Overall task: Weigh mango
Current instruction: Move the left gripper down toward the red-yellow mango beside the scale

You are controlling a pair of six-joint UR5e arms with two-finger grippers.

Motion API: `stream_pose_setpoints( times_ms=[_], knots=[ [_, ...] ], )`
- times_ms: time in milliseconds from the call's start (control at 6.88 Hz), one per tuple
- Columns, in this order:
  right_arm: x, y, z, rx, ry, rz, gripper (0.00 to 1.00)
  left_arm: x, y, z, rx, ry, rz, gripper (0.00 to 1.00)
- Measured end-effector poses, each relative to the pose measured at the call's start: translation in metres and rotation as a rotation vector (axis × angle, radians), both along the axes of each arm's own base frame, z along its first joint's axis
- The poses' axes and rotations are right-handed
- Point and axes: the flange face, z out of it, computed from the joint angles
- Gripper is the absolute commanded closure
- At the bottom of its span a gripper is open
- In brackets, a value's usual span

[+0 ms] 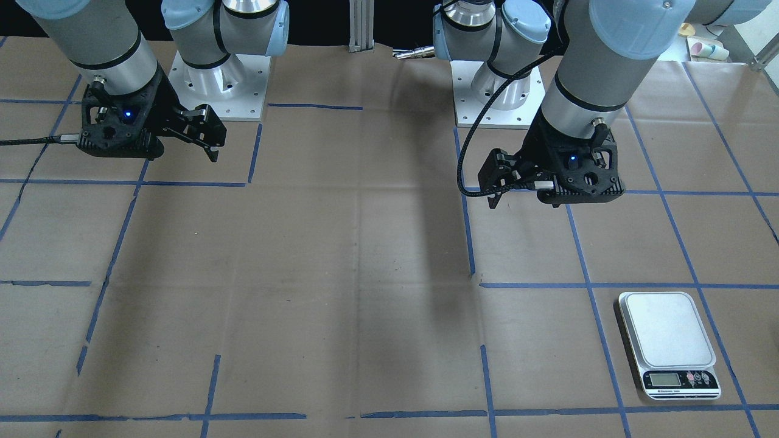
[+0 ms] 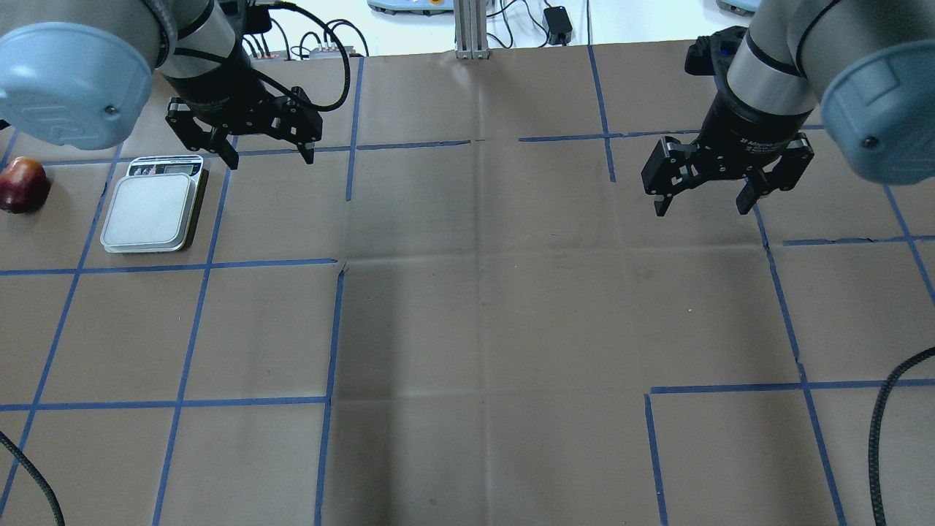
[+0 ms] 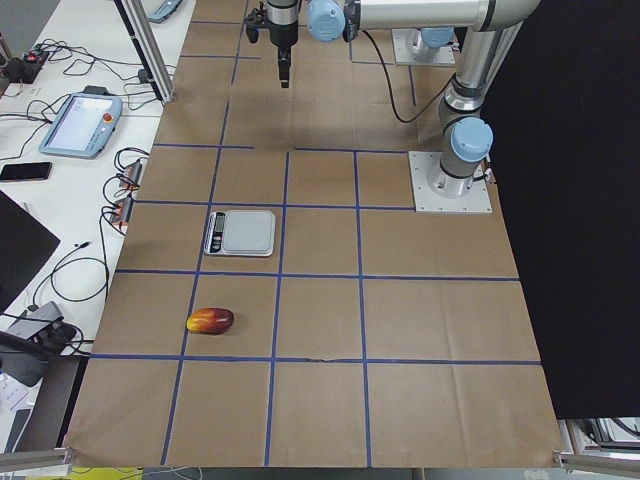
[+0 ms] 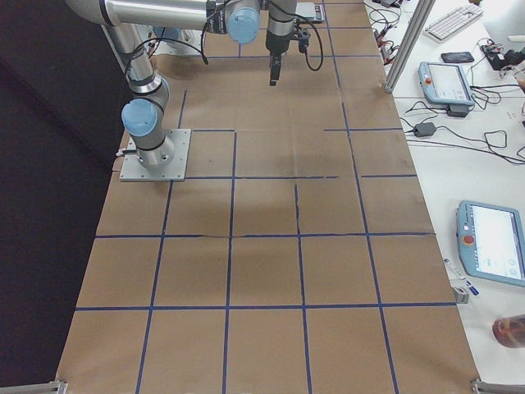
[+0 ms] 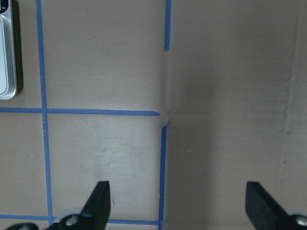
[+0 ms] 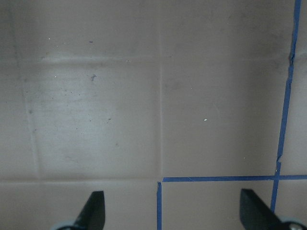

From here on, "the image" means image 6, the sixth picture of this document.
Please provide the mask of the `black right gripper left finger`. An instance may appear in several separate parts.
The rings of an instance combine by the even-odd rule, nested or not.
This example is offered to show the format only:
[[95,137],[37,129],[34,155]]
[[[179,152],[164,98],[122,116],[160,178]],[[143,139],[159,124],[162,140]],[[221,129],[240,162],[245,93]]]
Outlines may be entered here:
[[104,191],[94,191],[89,196],[77,219],[73,230],[103,230],[106,221]]

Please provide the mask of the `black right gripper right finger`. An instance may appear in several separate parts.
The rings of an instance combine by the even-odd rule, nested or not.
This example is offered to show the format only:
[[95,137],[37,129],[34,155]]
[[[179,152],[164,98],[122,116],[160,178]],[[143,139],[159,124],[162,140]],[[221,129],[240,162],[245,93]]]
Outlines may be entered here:
[[245,230],[288,230],[252,189],[240,192],[239,217]]

